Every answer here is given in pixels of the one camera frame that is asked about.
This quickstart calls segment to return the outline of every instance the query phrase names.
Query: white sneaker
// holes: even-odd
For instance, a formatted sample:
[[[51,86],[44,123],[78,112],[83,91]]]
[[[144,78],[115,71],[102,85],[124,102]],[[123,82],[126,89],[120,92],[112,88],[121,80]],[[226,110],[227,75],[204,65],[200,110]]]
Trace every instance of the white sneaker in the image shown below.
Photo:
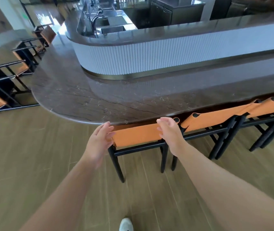
[[[133,224],[129,218],[122,219],[119,231],[134,231]]]

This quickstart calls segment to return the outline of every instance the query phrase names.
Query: white fluted panel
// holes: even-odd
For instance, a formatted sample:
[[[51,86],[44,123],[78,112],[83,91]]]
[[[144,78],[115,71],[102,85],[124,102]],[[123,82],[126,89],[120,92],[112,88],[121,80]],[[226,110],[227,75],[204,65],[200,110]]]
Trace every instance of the white fluted panel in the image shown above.
[[[128,74],[274,49],[274,24],[122,46],[73,43],[80,64],[99,74]]]

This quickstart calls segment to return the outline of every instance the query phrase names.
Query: metal sink basin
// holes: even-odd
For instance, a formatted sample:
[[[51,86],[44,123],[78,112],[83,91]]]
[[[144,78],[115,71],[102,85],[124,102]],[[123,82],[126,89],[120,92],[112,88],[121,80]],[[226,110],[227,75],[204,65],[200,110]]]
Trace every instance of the metal sink basin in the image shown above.
[[[113,33],[113,32],[123,32],[123,31],[125,31],[124,26],[105,27],[101,29],[102,34]]]
[[[108,21],[108,18],[98,18],[96,21],[95,21],[95,26],[96,27],[106,27],[106,26],[109,26],[109,21]]]

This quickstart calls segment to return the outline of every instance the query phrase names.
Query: brass trim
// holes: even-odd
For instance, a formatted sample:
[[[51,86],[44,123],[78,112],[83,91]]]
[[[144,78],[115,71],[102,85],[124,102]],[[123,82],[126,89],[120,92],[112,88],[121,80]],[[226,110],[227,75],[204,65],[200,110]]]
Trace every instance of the brass trim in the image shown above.
[[[152,70],[147,70],[147,71],[143,71],[143,72],[129,73],[129,74],[99,74],[99,73],[89,71],[82,66],[81,66],[81,68],[87,74],[90,74],[94,77],[98,77],[101,79],[125,80],[125,79],[146,77],[146,76],[151,76],[151,75],[161,74],[161,73],[170,73],[170,72],[175,72],[175,71],[180,71],[180,70],[185,70],[185,69],[194,69],[194,68],[204,67],[204,66],[213,66],[213,65],[223,64],[223,63],[231,63],[231,62],[235,63],[238,60],[244,60],[244,59],[248,59],[247,62],[254,62],[254,61],[268,59],[268,58],[260,58],[263,56],[270,56],[270,58],[273,58],[274,50],[267,50],[267,51],[256,52],[256,53],[251,53],[251,54],[243,54],[243,55],[238,55],[238,56],[219,58],[219,59],[202,61],[202,62],[194,62],[194,63],[189,63],[189,64],[185,64],[185,65],[180,65],[180,66],[170,66],[170,67],[165,67],[165,68],[161,68],[161,69],[152,69]]]

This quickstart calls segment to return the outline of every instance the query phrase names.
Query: hand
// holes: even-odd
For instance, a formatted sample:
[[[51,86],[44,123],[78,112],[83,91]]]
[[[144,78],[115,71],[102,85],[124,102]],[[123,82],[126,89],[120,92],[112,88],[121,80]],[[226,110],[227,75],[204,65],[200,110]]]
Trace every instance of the hand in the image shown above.
[[[183,144],[186,143],[179,126],[172,118],[168,117],[161,117],[156,121],[160,126],[157,129],[162,131],[162,134],[159,134],[160,137],[169,145],[171,153],[178,156],[178,154],[183,150]]]
[[[95,164],[96,169],[103,161],[104,152],[113,143],[112,136],[115,135],[115,132],[112,132],[113,129],[114,127],[110,126],[110,122],[106,122],[97,127],[89,138],[82,159],[90,160]]]

